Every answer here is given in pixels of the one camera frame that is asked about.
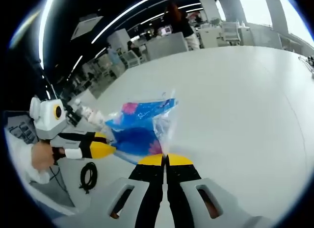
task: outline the white table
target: white table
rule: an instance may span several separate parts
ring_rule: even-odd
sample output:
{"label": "white table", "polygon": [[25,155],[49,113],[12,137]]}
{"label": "white table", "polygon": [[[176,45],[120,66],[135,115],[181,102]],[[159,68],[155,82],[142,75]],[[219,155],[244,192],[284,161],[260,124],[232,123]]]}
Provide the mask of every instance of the white table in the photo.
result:
{"label": "white table", "polygon": [[[277,221],[286,214],[314,165],[314,80],[297,54],[245,46],[179,53],[128,69],[95,106],[108,114],[162,92],[179,100],[171,152],[190,158],[201,177],[235,195],[251,215]],[[113,155],[95,160],[98,182],[85,195],[78,186],[87,161],[60,162],[79,209],[134,168]],[[171,220],[169,211],[159,213],[168,217],[157,225]]]}

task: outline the window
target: window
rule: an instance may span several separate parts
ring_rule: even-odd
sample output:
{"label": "window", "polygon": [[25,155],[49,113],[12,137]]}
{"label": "window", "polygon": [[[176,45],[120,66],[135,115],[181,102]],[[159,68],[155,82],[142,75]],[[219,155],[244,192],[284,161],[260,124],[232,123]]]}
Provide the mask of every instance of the window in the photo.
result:
{"label": "window", "polygon": [[272,26],[266,0],[240,0],[246,21],[258,25]]}
{"label": "window", "polygon": [[224,13],[224,10],[222,9],[222,6],[219,0],[216,1],[216,6],[218,8],[218,12],[220,14],[221,20],[225,21],[226,20],[225,13]]}
{"label": "window", "polygon": [[284,9],[289,33],[301,38],[314,47],[313,38],[297,10],[294,9],[289,0],[280,0],[280,2]]}

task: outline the black strap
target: black strap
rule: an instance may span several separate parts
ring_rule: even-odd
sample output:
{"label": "black strap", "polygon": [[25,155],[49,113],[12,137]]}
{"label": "black strap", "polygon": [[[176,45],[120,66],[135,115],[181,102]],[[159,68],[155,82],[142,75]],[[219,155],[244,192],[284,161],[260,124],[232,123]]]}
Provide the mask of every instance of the black strap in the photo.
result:
{"label": "black strap", "polygon": [[[85,175],[89,171],[89,180],[86,183],[85,182]],[[89,190],[93,189],[97,182],[97,168],[96,165],[93,162],[87,163],[80,172],[80,182],[81,185],[79,188],[82,188],[86,191],[86,194],[89,193]]]}

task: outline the ceiling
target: ceiling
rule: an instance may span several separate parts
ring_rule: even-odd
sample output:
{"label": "ceiling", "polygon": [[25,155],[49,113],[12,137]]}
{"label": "ceiling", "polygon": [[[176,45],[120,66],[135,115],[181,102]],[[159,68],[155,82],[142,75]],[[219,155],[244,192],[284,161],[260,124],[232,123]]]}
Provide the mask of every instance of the ceiling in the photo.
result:
{"label": "ceiling", "polygon": [[[64,85],[66,82],[65,78],[69,75],[81,55],[83,55],[83,58],[78,67],[92,59],[104,48],[107,36],[113,31],[122,28],[128,30],[134,25],[164,12],[165,7],[171,0],[149,0],[143,3],[114,23],[95,43],[91,44],[91,41],[105,26],[127,8],[139,1],[142,0],[53,0],[47,18],[43,43],[45,73],[51,83],[61,83],[61,85]],[[173,1],[179,7],[199,2],[199,0]],[[199,7],[200,5],[196,5],[185,9],[191,10]],[[80,17],[89,14],[97,14],[103,16],[103,18],[96,24],[92,31],[71,40]],[[31,41],[38,39],[36,36],[38,34],[37,30],[39,28],[40,18],[41,16],[38,16],[29,29],[29,36],[27,38],[29,39],[29,37],[31,37]],[[140,26],[139,31],[141,31],[141,28],[147,26],[149,26],[149,23]],[[130,30],[129,34],[130,37],[136,35],[133,30]],[[33,43],[32,45],[31,50],[34,51],[34,56],[37,56],[38,43]]]}

